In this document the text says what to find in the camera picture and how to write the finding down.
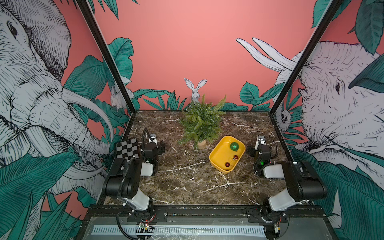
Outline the green glitter ball ornament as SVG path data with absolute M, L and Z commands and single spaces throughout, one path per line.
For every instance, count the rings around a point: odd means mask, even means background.
M 230 144 L 230 148 L 231 148 L 232 151 L 237 152 L 239 150 L 239 148 L 240 148 L 240 145 L 237 142 L 232 142 Z

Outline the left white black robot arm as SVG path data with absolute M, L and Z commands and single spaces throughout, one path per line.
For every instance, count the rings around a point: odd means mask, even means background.
M 165 143 L 144 144 L 141 157 L 116 158 L 103 184 L 102 193 L 134 211 L 153 213 L 153 200 L 139 188 L 141 177 L 154 176 Z

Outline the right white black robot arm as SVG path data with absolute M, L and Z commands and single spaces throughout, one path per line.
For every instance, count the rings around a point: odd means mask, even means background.
M 286 188 L 264 200 L 260 215 L 266 223 L 276 223 L 287 209 L 324 199 L 328 190 L 310 162 L 272 162 L 271 147 L 248 146 L 247 154 L 255 159 L 254 173 L 265 179 L 283 179 Z

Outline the small artificial christmas tree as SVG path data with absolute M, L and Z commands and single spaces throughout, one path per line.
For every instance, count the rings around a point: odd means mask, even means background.
M 206 102 L 203 96 L 199 103 L 191 103 L 188 108 L 182 111 L 183 117 L 179 123 L 184 129 L 183 137 L 179 140 L 180 145 L 193 143 L 194 149 L 198 143 L 206 141 L 212 143 L 219 138 L 222 128 L 220 126 L 223 115 L 222 111 L 226 98 L 219 101 L 217 105 Z

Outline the black white checkerboard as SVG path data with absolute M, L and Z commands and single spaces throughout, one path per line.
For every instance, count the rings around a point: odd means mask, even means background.
M 136 138 L 128 139 L 116 144 L 116 156 L 118 159 L 139 158 L 138 142 Z

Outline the yellow plastic tray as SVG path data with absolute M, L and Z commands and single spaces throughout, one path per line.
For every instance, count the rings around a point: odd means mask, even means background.
M 230 144 L 232 142 L 237 142 L 240 145 L 237 152 L 231 150 Z M 211 165 L 218 171 L 228 174 L 234 170 L 245 152 L 246 146 L 244 143 L 232 136 L 224 136 L 210 153 L 209 160 Z

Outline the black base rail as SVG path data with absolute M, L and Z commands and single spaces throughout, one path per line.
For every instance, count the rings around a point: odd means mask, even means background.
M 325 218 L 324 210 L 314 205 L 298 205 L 283 212 L 262 214 L 259 205 L 155 205 L 146 211 L 133 211 L 121 205 L 92 205 L 84 220 L 92 217 L 114 218 L 118 213 L 125 220 L 139 223 L 149 220 L 152 223 L 165 223 L 171 218 L 245 218 L 249 223 L 267 225 L 281 221 L 286 223 L 294 218 Z

